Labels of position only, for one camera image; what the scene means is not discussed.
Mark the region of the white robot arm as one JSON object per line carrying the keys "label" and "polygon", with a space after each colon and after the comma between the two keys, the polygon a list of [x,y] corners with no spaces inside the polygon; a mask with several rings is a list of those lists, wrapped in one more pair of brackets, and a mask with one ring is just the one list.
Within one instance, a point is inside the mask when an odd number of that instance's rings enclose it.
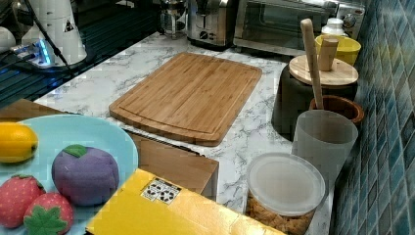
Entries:
{"label": "white robot arm", "polygon": [[87,57],[70,0],[1,0],[1,52],[40,69],[70,68]]}

